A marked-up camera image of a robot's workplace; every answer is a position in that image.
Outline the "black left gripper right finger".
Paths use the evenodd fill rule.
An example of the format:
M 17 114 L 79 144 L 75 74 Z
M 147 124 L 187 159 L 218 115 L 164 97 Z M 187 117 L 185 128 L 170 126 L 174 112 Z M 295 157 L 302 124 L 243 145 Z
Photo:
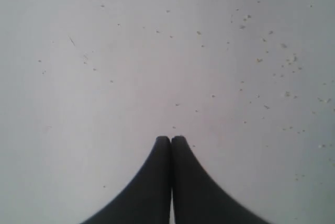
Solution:
M 171 140 L 176 223 L 267 223 L 230 197 L 205 171 L 184 136 Z

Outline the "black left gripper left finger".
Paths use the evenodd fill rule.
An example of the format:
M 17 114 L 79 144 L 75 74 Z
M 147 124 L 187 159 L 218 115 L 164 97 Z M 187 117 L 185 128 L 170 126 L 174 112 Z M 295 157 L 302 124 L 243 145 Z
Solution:
M 84 223 L 169 223 L 171 170 L 171 142 L 159 136 L 131 182 Z

